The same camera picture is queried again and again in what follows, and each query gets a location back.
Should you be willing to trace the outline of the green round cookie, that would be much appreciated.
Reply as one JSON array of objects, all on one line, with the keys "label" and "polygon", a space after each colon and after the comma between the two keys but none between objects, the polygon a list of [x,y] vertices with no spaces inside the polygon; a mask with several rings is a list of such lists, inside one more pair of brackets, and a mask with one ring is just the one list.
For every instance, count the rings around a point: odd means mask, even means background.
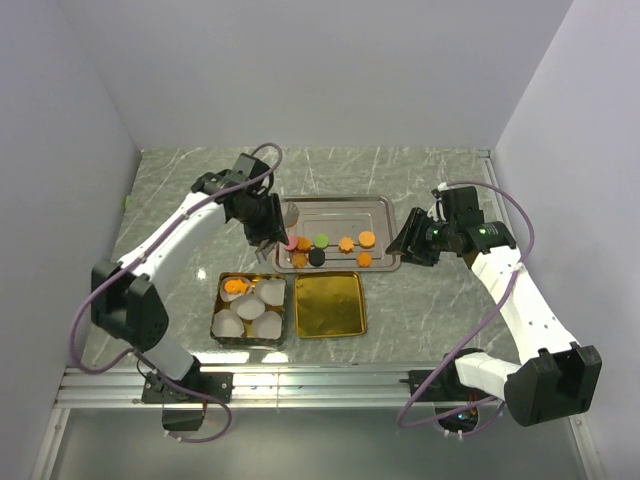
[{"label": "green round cookie", "polygon": [[329,245],[329,237],[325,233],[316,234],[313,237],[313,245],[318,249],[325,249]]}]

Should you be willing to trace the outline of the metal tongs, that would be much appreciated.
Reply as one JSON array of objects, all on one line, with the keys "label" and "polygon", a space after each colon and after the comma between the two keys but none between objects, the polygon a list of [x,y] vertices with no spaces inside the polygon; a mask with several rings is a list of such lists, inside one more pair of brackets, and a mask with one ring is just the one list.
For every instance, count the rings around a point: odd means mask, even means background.
[{"label": "metal tongs", "polygon": [[259,263],[267,261],[270,253],[279,244],[289,244],[287,229],[298,221],[299,209],[293,202],[272,202],[266,208],[266,216],[256,227],[255,256]]}]

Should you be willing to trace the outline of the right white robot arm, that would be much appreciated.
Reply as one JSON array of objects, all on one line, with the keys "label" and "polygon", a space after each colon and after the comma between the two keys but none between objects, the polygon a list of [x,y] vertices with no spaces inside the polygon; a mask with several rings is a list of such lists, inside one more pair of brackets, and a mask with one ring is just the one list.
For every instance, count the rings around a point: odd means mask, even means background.
[{"label": "right white robot arm", "polygon": [[[414,207],[386,251],[404,262],[427,267],[434,266],[441,254],[452,253],[465,262],[495,302],[401,408],[400,427],[408,427],[405,418],[410,408],[437,378],[449,398],[462,399],[475,389],[485,393],[487,400],[501,400],[524,427],[590,409],[602,358],[595,346],[581,345],[554,314],[504,223],[485,221],[480,210],[434,220],[427,211]],[[496,316],[508,327],[518,363],[468,346]]]}]

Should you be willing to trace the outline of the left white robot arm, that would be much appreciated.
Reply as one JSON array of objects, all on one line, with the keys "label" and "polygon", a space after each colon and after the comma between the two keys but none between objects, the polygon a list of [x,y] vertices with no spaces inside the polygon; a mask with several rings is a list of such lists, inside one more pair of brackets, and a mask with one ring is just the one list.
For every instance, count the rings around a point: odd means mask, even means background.
[{"label": "left white robot arm", "polygon": [[165,382],[177,401],[206,390],[198,359],[169,332],[164,300],[174,275],[194,249],[231,220],[242,224],[260,259],[287,241],[280,200],[271,190],[273,170],[252,156],[192,185],[177,210],[141,245],[91,272],[91,320],[111,337],[129,344]]}]

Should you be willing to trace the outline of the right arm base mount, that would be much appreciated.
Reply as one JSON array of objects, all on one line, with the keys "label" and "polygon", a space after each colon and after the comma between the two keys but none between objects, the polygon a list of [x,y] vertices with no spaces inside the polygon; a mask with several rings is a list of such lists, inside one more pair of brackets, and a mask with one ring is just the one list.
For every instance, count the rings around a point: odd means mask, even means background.
[{"label": "right arm base mount", "polygon": [[[415,394],[421,384],[432,373],[432,369],[427,370],[410,370],[405,379],[401,383],[407,384],[411,395]],[[484,401],[489,395],[478,389],[462,386],[454,379],[452,373],[440,373],[429,387],[416,400],[417,403],[443,403],[443,406],[434,407],[434,415],[443,415],[453,406],[447,403],[462,402],[466,404],[474,404]],[[448,414],[446,417],[439,418],[436,421],[436,428],[445,436],[456,435],[458,438],[464,438],[476,434],[484,430],[502,413],[501,407],[498,407],[485,420],[481,419],[478,406],[468,408],[455,414]]]}]

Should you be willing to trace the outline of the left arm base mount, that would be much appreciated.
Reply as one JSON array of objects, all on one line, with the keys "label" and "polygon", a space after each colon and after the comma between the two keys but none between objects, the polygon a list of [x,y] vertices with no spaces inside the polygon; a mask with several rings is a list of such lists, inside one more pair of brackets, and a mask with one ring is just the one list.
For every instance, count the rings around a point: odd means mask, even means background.
[{"label": "left arm base mount", "polygon": [[[185,443],[205,443],[220,438],[232,425],[233,416],[228,404],[233,378],[231,372],[196,372],[177,381],[149,371],[145,375],[140,401],[143,405],[162,408],[162,427],[168,436]],[[219,406],[225,416],[220,430],[209,437],[187,437],[204,426],[209,408],[215,406]]]}]

